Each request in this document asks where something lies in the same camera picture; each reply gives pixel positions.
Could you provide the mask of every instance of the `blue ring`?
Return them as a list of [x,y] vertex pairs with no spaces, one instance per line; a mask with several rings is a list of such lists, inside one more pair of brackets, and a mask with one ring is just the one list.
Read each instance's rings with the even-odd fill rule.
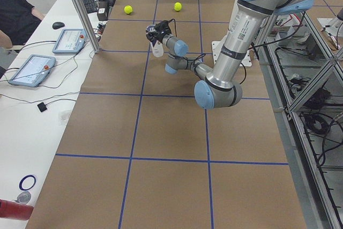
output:
[[[24,189],[24,188],[23,188],[23,182],[24,182],[27,178],[30,178],[30,177],[32,177],[32,178],[34,179],[33,185],[32,185],[31,187],[27,188],[27,189]],[[32,188],[35,186],[36,182],[37,182],[36,177],[35,177],[34,175],[32,175],[32,174],[29,174],[29,175],[25,176],[24,178],[22,178],[22,179],[20,180],[19,189],[24,190],[24,191],[25,191],[25,190],[30,190],[30,189],[32,189]]]

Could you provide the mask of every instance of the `keyboard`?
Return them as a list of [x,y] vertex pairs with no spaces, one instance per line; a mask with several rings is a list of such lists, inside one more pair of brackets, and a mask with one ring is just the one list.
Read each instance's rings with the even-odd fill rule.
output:
[[82,0],[84,2],[87,13],[94,13],[98,11],[98,7],[94,0]]

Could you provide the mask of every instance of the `tablet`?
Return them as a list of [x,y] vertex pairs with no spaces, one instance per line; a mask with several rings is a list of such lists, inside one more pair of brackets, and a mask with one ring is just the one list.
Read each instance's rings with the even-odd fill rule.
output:
[[37,87],[50,73],[56,59],[53,56],[31,55],[9,80],[12,85]]
[[64,29],[61,31],[55,46],[54,54],[77,54],[84,47],[86,31],[84,29]]

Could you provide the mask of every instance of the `white table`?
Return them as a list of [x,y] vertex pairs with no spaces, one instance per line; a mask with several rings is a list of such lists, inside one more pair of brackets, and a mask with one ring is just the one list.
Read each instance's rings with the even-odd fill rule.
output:
[[[96,28],[99,23],[96,13],[89,14],[89,18],[93,28]],[[62,28],[52,29],[51,26],[55,21],[64,22],[65,28],[82,28],[71,0],[57,0],[27,44],[57,40]],[[27,47],[19,53],[10,67],[20,67],[31,54],[55,56],[57,64],[72,57],[72,55],[54,55],[52,53],[53,46],[54,44],[51,43]],[[68,92],[78,92],[93,55],[91,45],[87,44],[75,58],[78,68],[57,89],[12,86],[7,82],[0,82],[0,93],[17,99],[35,101]],[[75,62],[70,60],[54,68],[42,85],[57,86],[75,67]],[[71,94],[59,98],[77,99],[77,96],[78,94]],[[0,199],[2,200],[16,200],[22,192],[19,189],[20,180],[26,175],[33,174],[36,176],[37,182],[29,191],[32,198],[28,204],[33,206],[36,204],[66,127],[68,115],[73,110],[75,102],[65,100],[52,103],[43,113],[38,110],[37,104],[25,104],[22,101],[0,96],[0,175],[2,176]],[[0,228],[25,228],[26,224],[27,221],[0,218]]]

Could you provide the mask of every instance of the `aluminum post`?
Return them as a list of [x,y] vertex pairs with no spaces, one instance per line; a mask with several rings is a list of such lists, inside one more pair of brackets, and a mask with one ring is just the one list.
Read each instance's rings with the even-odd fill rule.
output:
[[95,53],[98,53],[100,51],[100,46],[98,43],[98,40],[95,37],[94,31],[93,31],[93,27],[91,24],[91,21],[88,17],[86,8],[82,2],[82,0],[72,0],[73,4],[75,6],[76,12],[79,15],[79,18],[81,20],[81,23],[87,33],[87,36],[92,44],[92,47],[94,49]]

